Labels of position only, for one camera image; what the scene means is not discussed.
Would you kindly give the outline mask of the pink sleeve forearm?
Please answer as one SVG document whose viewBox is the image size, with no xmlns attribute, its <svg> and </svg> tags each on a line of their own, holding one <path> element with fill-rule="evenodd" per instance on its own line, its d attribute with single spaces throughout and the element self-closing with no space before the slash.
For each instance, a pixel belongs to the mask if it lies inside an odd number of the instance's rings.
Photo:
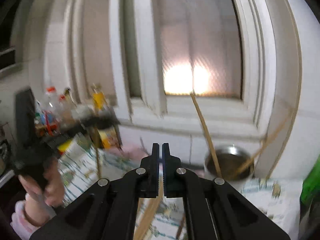
<svg viewBox="0 0 320 240">
<path fill-rule="evenodd" d="M 25 200 L 15 204 L 11 219 L 10 225 L 20 239 L 30 239 L 36 230 L 50 221 L 48 212 L 28 193 L 25 195 Z"/>
</svg>

